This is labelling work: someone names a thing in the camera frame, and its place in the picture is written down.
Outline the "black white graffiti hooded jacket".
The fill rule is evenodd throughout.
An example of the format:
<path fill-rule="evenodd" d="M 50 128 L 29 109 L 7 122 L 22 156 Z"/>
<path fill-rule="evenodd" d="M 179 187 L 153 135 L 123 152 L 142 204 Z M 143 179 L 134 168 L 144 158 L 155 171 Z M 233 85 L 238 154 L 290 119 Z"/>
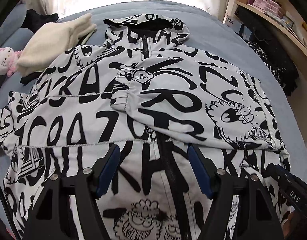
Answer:
<path fill-rule="evenodd" d="M 61 53 L 27 93 L 0 109 L 0 149 L 11 159 L 4 194 L 19 235 L 46 181 L 92 166 L 112 145 L 118 167 L 98 208 L 112 239 L 197 239 L 211 201 L 188 159 L 195 144 L 229 174 L 257 174 L 279 222 L 290 207 L 268 164 L 289 155 L 261 82 L 185 45 L 178 19 L 107 19 L 105 42 Z"/>

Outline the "black white patterned hanging clothes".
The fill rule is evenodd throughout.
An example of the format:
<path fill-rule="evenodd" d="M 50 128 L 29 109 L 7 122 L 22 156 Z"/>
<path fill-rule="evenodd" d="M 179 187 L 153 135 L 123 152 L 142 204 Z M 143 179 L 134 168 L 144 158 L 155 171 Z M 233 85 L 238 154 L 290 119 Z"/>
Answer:
<path fill-rule="evenodd" d="M 291 96 L 298 87 L 296 80 L 299 73 L 276 37 L 270 32 L 255 29 L 247 44 L 271 71 L 285 95 Z"/>

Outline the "black folded garment under fleece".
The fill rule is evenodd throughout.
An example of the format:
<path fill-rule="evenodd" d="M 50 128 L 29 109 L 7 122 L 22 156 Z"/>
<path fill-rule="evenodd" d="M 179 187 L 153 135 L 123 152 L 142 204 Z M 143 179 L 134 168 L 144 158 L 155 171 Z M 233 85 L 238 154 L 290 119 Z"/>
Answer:
<path fill-rule="evenodd" d="M 28 85 L 30 82 L 36 80 L 40 75 L 41 75 L 41 72 L 33 72 L 33 73 L 30 73 L 29 75 L 27 75 L 27 76 L 25 76 L 25 77 L 22 77 L 21 80 L 20 80 L 20 83 L 21 83 L 23 86 L 26 86 L 26 85 Z"/>

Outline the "lower blue rolled pillow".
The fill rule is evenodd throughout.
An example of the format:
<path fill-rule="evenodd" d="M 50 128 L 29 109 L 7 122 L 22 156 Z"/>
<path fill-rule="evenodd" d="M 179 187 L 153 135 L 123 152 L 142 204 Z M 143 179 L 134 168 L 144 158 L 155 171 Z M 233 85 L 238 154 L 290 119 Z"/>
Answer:
<path fill-rule="evenodd" d="M 16 72 L 16 62 L 32 36 L 33 32 L 27 28 L 0 29 L 0 88 Z"/>

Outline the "blue rolled pillow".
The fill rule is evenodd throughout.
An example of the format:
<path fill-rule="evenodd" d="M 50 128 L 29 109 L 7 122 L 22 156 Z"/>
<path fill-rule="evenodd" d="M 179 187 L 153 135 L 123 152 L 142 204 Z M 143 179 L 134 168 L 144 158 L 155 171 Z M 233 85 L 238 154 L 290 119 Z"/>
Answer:
<path fill-rule="evenodd" d="M 27 28 L 0 29 L 0 88 L 16 72 L 16 62 L 32 36 L 33 32 Z"/>
<path fill-rule="evenodd" d="M 21 26 L 25 20 L 27 7 L 24 3 L 18 4 L 4 20 L 0 27 L 0 48 L 11 47 L 14 50 L 20 47 L 25 29 Z"/>

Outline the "pink white plush cat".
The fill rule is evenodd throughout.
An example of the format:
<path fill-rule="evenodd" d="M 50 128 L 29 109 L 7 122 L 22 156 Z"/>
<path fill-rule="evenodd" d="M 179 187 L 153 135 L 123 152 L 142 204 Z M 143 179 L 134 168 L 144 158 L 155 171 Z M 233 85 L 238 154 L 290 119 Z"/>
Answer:
<path fill-rule="evenodd" d="M 0 48 L 0 76 L 11 77 L 16 72 L 16 64 L 22 51 L 14 51 L 10 47 Z"/>

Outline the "cream folded fleece garment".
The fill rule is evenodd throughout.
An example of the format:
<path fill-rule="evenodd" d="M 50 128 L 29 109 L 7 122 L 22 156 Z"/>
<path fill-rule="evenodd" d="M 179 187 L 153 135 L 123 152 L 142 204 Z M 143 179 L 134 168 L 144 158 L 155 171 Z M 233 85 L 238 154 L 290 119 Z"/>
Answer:
<path fill-rule="evenodd" d="M 79 40 L 96 30 L 87 13 L 75 20 L 62 23 L 44 24 L 23 49 L 16 70 L 25 77 L 33 72 L 46 69 L 59 55 L 75 47 Z"/>

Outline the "black garment by window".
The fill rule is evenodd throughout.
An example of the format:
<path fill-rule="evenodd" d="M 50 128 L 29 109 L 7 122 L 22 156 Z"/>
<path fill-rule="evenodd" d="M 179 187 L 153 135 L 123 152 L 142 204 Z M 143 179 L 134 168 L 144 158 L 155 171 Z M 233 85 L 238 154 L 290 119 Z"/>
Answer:
<path fill-rule="evenodd" d="M 21 25 L 22 28 L 29 29 L 32 33 L 36 33 L 44 24 L 55 23 L 59 19 L 57 13 L 51 15 L 40 15 L 35 10 L 29 9 L 26 12 L 25 20 Z"/>

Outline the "upper blue rolled pillow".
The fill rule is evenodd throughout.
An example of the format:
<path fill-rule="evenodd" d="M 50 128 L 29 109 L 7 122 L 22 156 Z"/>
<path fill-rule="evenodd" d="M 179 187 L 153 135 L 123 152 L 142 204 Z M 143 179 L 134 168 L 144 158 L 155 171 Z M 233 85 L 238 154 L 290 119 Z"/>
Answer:
<path fill-rule="evenodd" d="M 4 20 L 0 27 L 0 48 L 11 47 L 14 50 L 20 47 L 25 29 L 21 26 L 25 20 L 27 7 L 24 3 L 18 4 Z"/>

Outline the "white labelled box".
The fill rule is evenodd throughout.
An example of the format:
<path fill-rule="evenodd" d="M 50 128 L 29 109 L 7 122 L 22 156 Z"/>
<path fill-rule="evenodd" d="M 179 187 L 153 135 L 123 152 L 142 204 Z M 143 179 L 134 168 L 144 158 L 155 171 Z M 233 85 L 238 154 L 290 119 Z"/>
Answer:
<path fill-rule="evenodd" d="M 235 33 L 242 35 L 244 31 L 244 24 L 239 20 L 235 20 L 234 18 L 227 16 L 225 20 L 225 25 L 230 27 Z"/>

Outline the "blue bed sheet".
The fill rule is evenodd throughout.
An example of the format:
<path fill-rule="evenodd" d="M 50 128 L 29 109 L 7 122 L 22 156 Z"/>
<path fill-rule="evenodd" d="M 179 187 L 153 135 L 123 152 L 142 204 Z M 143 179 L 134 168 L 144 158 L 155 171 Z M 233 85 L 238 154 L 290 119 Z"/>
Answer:
<path fill-rule="evenodd" d="M 105 20 L 107 19 L 121 19 L 142 14 L 160 15 L 169 19 L 178 19 L 185 24 L 189 30 L 189 37 L 184 42 L 186 46 L 208 51 L 219 57 L 222 57 L 231 64 L 244 70 L 252 77 L 257 78 L 261 82 L 262 89 L 266 93 L 271 103 L 274 115 L 278 123 L 281 139 L 283 140 L 286 151 L 289 155 L 289 168 L 284 168 L 280 164 L 274 165 L 280 165 L 290 172 L 291 158 L 299 157 L 304 149 L 304 144 L 294 145 L 292 143 L 293 140 L 301 140 L 301 135 L 299 128 L 296 125 L 296 121 L 291 108 L 287 103 L 286 96 L 282 88 L 268 67 L 261 61 L 258 55 L 256 55 L 256 53 L 254 53 L 254 51 L 252 51 L 249 46 L 247 46 L 245 42 L 243 42 L 243 40 L 239 38 L 231 29 L 223 25 L 221 22 L 218 22 L 210 15 L 202 13 L 191 13 L 184 18 L 179 16 L 177 13 L 168 12 L 168 10 L 159 11 L 155 9 L 135 9 L 127 5 L 123 5 L 121 9 L 118 9 L 116 6 L 108 6 L 107 11 L 108 12 L 106 13 L 104 19 L 104 36 L 99 41 L 93 41 L 92 44 L 84 44 L 79 42 L 76 46 L 94 46 L 103 44 L 105 42 L 106 29 L 108 29 L 108 25 L 105 23 Z M 266 176 L 267 178 L 273 179 L 267 171 Z M 24 234 L 19 235 L 15 227 L 12 213 L 6 201 L 3 185 L 0 188 L 0 196 L 15 237 L 17 239 L 23 239 Z M 284 236 L 283 239 L 307 239 L 307 213 L 300 213 L 292 206 L 290 202 L 287 201 L 285 196 L 283 196 L 283 198 L 286 200 L 288 206 L 291 209 L 290 214 L 286 220 L 284 222 L 280 222 Z M 79 229 L 80 223 L 77 207 L 75 204 L 75 196 L 71 196 L 70 201 L 71 210 L 73 211 L 74 223 L 76 227 L 78 227 L 78 239 L 84 239 L 83 233 L 81 229 Z"/>

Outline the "wooden shelf unit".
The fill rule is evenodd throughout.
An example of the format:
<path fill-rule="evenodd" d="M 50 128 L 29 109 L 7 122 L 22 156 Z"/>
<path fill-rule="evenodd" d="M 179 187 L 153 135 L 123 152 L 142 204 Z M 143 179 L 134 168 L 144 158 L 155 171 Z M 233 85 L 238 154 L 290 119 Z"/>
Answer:
<path fill-rule="evenodd" d="M 307 24 L 290 0 L 229 0 L 224 23 L 239 20 L 238 34 L 264 61 L 287 96 L 307 75 Z"/>

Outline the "pink boxes on shelf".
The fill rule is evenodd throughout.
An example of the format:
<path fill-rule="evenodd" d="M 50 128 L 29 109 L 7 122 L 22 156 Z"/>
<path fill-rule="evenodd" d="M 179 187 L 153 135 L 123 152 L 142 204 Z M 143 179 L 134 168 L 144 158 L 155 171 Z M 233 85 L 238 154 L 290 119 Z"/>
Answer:
<path fill-rule="evenodd" d="M 272 0 L 248 0 L 248 4 L 262 11 L 263 13 L 270 12 L 279 18 L 282 18 L 285 14 L 282 7 Z"/>

